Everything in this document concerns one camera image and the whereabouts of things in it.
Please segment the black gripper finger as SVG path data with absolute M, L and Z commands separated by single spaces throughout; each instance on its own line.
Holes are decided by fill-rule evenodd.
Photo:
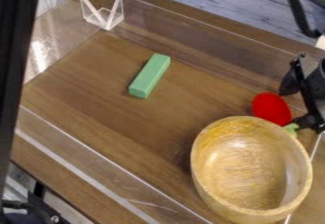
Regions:
M 310 128 L 317 134 L 325 131 L 325 120 L 314 115 L 306 114 L 293 121 L 301 129 Z
M 285 75 L 279 86 L 279 94 L 282 96 L 293 95 L 302 90 L 302 82 L 305 81 L 302 69 L 293 67 Z

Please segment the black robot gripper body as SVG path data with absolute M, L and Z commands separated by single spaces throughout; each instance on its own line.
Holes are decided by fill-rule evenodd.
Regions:
M 315 60 L 301 53 L 291 62 L 291 69 L 309 112 L 325 118 L 325 59 Z

